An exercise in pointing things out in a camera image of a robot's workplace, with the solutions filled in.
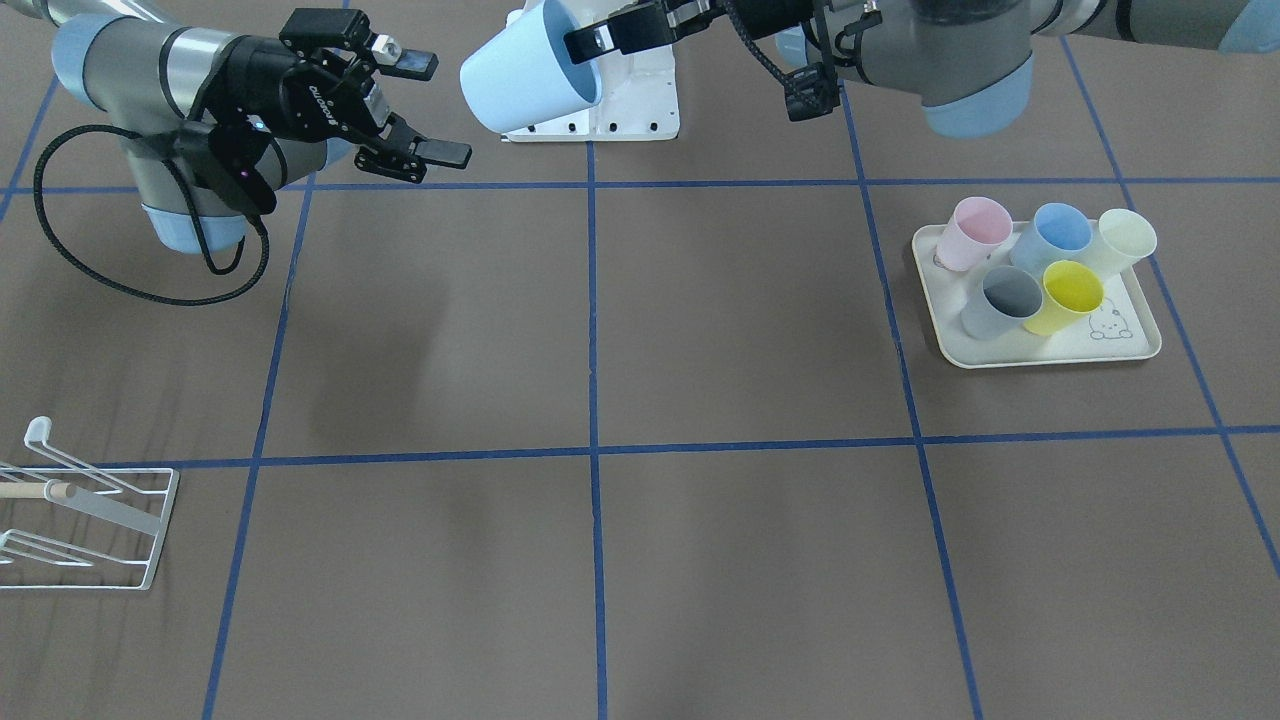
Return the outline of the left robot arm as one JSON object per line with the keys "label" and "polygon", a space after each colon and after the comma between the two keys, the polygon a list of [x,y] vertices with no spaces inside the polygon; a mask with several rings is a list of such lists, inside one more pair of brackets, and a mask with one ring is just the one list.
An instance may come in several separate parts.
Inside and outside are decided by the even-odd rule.
{"label": "left robot arm", "polygon": [[1038,36],[1266,54],[1275,1],[634,1],[556,35],[573,64],[669,46],[727,17],[782,85],[788,117],[833,111],[842,79],[915,95],[943,137],[1000,132],[1024,111]]}

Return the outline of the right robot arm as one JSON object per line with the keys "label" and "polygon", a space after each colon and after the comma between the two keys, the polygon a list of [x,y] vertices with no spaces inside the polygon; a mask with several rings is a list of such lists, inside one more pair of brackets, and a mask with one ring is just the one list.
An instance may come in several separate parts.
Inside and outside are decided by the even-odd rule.
{"label": "right robot arm", "polygon": [[183,26],[147,1],[15,1],[55,27],[60,85],[108,115],[156,236],[177,252],[237,246],[278,190],[352,155],[419,183],[463,169],[466,143],[394,114],[378,81],[429,81],[433,53],[372,29],[357,9],[298,8],[274,37]]}

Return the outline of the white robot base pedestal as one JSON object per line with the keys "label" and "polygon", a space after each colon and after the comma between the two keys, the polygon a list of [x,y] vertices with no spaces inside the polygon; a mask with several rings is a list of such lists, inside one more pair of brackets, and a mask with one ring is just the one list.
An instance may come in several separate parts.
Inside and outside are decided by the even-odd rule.
{"label": "white robot base pedestal", "polygon": [[[507,26],[538,1],[527,1],[507,17]],[[577,26],[604,20],[631,3],[664,1],[563,1]],[[502,135],[507,142],[588,142],[667,140],[680,129],[675,55],[668,46],[595,60],[603,79],[599,105],[554,120]]]}

